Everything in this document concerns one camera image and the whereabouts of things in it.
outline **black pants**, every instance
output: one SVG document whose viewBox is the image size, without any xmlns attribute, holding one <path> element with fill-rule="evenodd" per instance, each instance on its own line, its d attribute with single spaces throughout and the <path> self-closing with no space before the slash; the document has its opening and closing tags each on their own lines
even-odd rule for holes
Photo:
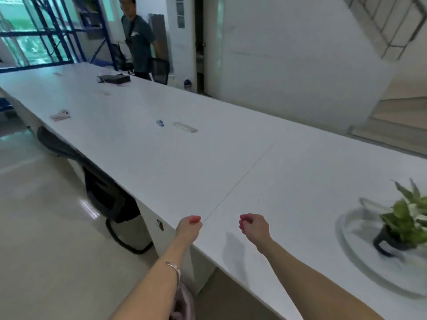
<svg viewBox="0 0 427 320">
<path fill-rule="evenodd" d="M 144 80 L 151 80 L 150 79 L 150 75 L 148 75 L 148 73 L 142 73 L 142 72 L 136 72 L 135 71 L 135 76 L 139 77 L 139 78 L 143 78 Z"/>
</svg>

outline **silver bracelet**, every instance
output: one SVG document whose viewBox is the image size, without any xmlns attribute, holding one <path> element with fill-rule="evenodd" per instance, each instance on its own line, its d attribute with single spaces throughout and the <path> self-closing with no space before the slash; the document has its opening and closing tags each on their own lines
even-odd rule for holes
<svg viewBox="0 0 427 320">
<path fill-rule="evenodd" d="M 173 267 L 173 269 L 176 271 L 176 274 L 178 275 L 178 284 L 181 282 L 181 270 L 174 264 L 172 264 L 171 262 L 165 262 L 165 265 L 168 265 L 170 267 Z"/>
</svg>

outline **man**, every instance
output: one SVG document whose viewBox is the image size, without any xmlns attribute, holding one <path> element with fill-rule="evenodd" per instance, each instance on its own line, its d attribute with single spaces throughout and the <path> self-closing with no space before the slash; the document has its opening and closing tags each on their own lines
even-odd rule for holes
<svg viewBox="0 0 427 320">
<path fill-rule="evenodd" d="M 122 25 L 126 44 L 131 51 L 135 76 L 150 80 L 147 63 L 151 58 L 150 44 L 153 44 L 157 58 L 160 58 L 159 46 L 147 22 L 136 14 L 136 0 L 119 0 L 123 11 Z"/>
<path fill-rule="evenodd" d="M 168 320 L 177 273 L 188 247 L 199 236 L 199 216 L 182 219 L 168 250 L 136 285 L 110 320 Z M 239 228 L 263 254 L 304 320 L 384 320 L 349 292 L 302 263 L 270 237 L 262 215 L 241 215 Z"/>
</svg>

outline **white plate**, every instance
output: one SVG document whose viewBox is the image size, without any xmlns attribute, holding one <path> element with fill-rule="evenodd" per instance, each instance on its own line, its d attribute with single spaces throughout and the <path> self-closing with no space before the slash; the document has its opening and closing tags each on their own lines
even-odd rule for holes
<svg viewBox="0 0 427 320">
<path fill-rule="evenodd" d="M 396 257 L 378 253 L 372 241 L 384 225 L 379 213 L 390 209 L 366 199 L 361 199 L 361 203 L 365 209 L 351 211 L 339 218 L 337 234 L 341 234 L 356 257 L 379 277 L 408 292 L 427 296 L 427 248 L 423 246 L 402 252 L 383 242 L 381 247 Z"/>
</svg>

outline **staircase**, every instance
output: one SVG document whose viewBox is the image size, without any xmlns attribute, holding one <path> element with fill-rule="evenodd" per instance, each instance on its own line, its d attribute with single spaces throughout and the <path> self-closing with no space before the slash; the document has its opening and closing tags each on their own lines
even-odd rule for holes
<svg viewBox="0 0 427 320">
<path fill-rule="evenodd" d="M 381 58 L 400 59 L 427 20 L 420 0 L 344 0 Z"/>
<path fill-rule="evenodd" d="M 380 101 L 371 118 L 351 134 L 427 155 L 427 98 Z"/>
</svg>

